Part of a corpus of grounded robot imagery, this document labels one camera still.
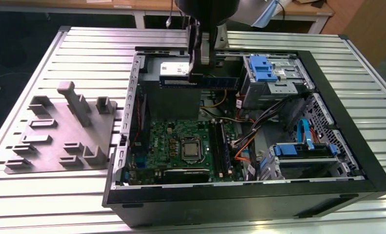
table leg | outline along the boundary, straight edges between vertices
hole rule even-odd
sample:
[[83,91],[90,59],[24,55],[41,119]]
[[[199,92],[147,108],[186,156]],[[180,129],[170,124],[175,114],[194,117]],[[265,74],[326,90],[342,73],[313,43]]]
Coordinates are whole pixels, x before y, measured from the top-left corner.
[[311,28],[309,30],[309,34],[319,34],[322,32],[327,19],[329,19],[329,16],[317,17],[317,20],[313,23]]
[[135,24],[136,24],[138,29],[146,28],[144,16],[146,16],[146,11],[134,10]]

blue plastic latch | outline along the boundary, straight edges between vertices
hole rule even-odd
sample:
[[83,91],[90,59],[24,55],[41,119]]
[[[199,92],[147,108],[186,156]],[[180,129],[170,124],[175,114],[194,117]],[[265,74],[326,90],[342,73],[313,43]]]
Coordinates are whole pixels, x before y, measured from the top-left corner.
[[273,148],[274,148],[275,156],[282,155],[282,151],[281,151],[279,147],[274,146]]
[[297,155],[297,150],[294,145],[278,145],[283,155]]
[[265,158],[265,159],[262,160],[261,164],[259,164],[259,170],[263,169],[263,166],[266,165],[266,163],[267,163],[267,160],[266,160],[266,158]]
[[334,144],[329,144],[329,149],[330,149],[330,152],[331,152],[331,155],[335,156],[337,155],[337,147]]
[[266,56],[250,56],[250,65],[258,82],[277,82],[278,78],[273,73],[273,64]]

floor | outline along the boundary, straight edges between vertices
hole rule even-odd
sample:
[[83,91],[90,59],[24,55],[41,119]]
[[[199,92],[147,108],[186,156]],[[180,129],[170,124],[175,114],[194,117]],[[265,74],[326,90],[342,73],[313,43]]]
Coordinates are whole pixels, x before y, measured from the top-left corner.
[[[164,21],[166,18],[152,18],[147,26],[159,28],[164,25]],[[0,12],[0,127],[61,25],[135,27],[131,16],[102,15],[94,18],[92,15],[49,14],[47,16],[35,13]],[[180,28],[180,26],[179,17],[172,20],[172,27]],[[230,25],[230,29],[254,30],[235,23]],[[386,80],[386,60],[377,70]]]

motherboard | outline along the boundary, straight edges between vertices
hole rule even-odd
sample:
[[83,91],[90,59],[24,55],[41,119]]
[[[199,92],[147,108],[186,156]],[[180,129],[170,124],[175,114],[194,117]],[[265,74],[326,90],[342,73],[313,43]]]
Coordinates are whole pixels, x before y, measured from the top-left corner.
[[162,173],[179,178],[183,172],[206,174],[207,182],[242,180],[241,166],[235,168],[228,151],[235,138],[234,124],[228,121],[152,121],[148,153],[134,157],[138,170],[132,176],[136,174],[138,184],[154,184],[158,177],[168,178]]

yellow wire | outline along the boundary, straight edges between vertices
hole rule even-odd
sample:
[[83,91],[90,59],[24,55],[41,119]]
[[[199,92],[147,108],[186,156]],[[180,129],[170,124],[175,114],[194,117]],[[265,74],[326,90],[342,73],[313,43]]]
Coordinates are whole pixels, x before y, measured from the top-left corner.
[[223,101],[226,100],[226,97],[227,97],[227,90],[224,90],[224,96],[223,96],[223,99],[219,103],[214,104],[212,106],[200,106],[200,109],[207,109],[207,108],[214,108],[216,107],[218,105],[220,105],[223,103]]

